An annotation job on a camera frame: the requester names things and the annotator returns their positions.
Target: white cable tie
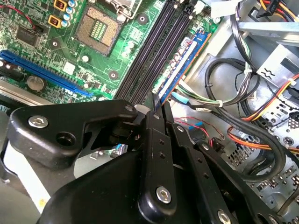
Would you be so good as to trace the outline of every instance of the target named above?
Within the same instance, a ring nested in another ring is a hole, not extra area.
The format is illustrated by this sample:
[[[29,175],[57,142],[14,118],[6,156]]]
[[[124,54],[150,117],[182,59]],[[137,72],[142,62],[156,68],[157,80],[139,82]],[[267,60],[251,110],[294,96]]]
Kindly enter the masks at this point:
[[[219,107],[223,107],[223,101],[222,100],[217,100],[219,103]]]
[[[291,82],[292,86],[295,86],[297,84],[297,82],[292,78],[289,78],[288,80]]]
[[[244,73],[250,73],[250,72],[252,72],[252,69],[245,69],[244,70]]]

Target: chip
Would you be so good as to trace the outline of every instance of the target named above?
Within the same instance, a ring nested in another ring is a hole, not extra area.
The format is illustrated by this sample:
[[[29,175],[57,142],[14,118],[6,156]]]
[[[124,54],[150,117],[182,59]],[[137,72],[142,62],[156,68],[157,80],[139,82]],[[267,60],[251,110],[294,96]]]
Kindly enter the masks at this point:
[[[3,7],[3,12],[7,15],[10,15],[11,10],[8,7]]]
[[[48,9],[48,4],[44,3],[44,2],[41,2],[41,7],[44,8],[44,9]]]
[[[20,26],[18,27],[16,38],[33,47],[37,47],[40,41],[40,36]]]
[[[76,39],[107,56],[121,30],[121,23],[94,6],[88,6],[83,15]]]

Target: wire bundle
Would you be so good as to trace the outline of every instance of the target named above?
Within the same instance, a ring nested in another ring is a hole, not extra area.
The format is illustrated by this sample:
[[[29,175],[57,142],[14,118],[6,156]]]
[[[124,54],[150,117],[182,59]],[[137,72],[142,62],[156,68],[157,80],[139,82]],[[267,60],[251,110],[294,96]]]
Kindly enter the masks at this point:
[[[264,10],[266,10],[267,5],[270,4],[269,0],[259,0],[259,2]],[[292,22],[299,22],[299,18],[286,6],[283,1],[279,3],[279,6],[274,15],[281,17],[286,22],[288,22],[287,17]]]

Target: blue ram slot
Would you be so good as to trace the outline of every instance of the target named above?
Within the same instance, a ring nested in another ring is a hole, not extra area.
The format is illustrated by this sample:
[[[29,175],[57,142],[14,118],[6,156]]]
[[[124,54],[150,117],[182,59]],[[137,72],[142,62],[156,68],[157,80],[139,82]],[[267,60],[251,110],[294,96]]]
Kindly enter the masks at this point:
[[[34,64],[31,61],[28,61],[27,59],[21,58],[20,56],[17,56],[16,54],[12,53],[9,50],[2,50],[0,51],[0,57],[4,60],[11,62],[15,65],[20,66],[21,68],[25,69],[28,72],[31,72],[32,74],[35,74],[39,77],[42,77],[46,79],[47,81],[54,83],[56,85],[59,85],[67,90],[70,90],[75,93],[82,94],[84,96],[92,96],[93,93],[88,93],[85,90],[81,89],[78,85],[59,77],[53,72],[50,72],[39,65]]]
[[[206,40],[210,37],[210,33],[197,33],[194,36],[193,41],[196,41],[197,46],[194,49],[194,51],[190,54],[190,56],[188,57],[188,59],[186,60],[184,66],[181,68],[180,72],[174,77],[172,83],[170,84],[170,86],[168,87],[167,91],[163,94],[163,96],[161,97],[161,103],[163,104],[167,98],[169,97],[169,95],[171,94],[173,88],[177,85],[177,83],[179,82],[179,80],[181,79],[181,77],[183,76],[184,71],[188,68],[188,66],[191,64],[193,58],[196,56],[196,54],[198,53],[198,51],[201,49],[201,47],[206,43]]]

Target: red wire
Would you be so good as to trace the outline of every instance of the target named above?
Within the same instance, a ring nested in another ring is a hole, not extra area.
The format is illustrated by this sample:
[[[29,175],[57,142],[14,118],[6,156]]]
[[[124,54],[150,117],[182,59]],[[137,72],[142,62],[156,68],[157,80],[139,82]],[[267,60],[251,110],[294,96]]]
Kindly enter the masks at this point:
[[[14,7],[12,7],[12,6],[4,6],[4,5],[0,5],[0,8],[3,8],[3,7],[10,8],[10,9],[16,11],[18,14],[25,16],[26,19],[28,20],[28,22],[32,25],[32,28],[35,29],[35,25],[33,24],[32,20],[30,19],[29,16],[25,15],[23,12],[19,11],[18,9],[16,9],[16,8],[14,8]]]
[[[191,117],[191,116],[189,116],[189,117],[180,117],[180,118],[175,118],[175,119],[195,119],[195,120],[201,121],[201,122],[211,126],[212,128],[214,128],[215,131],[222,137],[222,139],[225,139],[224,135],[214,125],[212,125],[212,124],[210,124],[210,123],[208,123],[208,122],[206,122],[202,119],[198,119],[198,118]]]
[[[181,123],[181,124],[184,124],[184,125],[189,125],[189,126],[192,126],[192,127],[195,127],[195,128],[198,128],[198,129],[202,130],[202,131],[206,134],[206,136],[209,138],[211,147],[213,147],[212,139],[210,139],[210,135],[208,134],[208,132],[207,132],[204,128],[202,128],[202,127],[198,127],[198,126],[196,126],[196,125],[188,124],[188,123],[186,123],[186,122],[178,121],[178,120],[176,120],[176,122]]]

